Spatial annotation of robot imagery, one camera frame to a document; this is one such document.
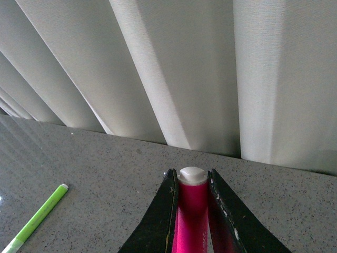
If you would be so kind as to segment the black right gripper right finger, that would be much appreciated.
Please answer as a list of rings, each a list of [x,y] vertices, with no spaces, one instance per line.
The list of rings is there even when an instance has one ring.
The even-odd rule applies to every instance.
[[[215,170],[208,172],[208,219],[214,252],[290,252]]]

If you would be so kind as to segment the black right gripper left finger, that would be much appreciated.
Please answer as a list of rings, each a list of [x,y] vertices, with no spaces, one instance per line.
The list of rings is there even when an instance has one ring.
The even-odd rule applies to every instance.
[[[119,252],[173,252],[179,181],[169,169],[142,220]]]

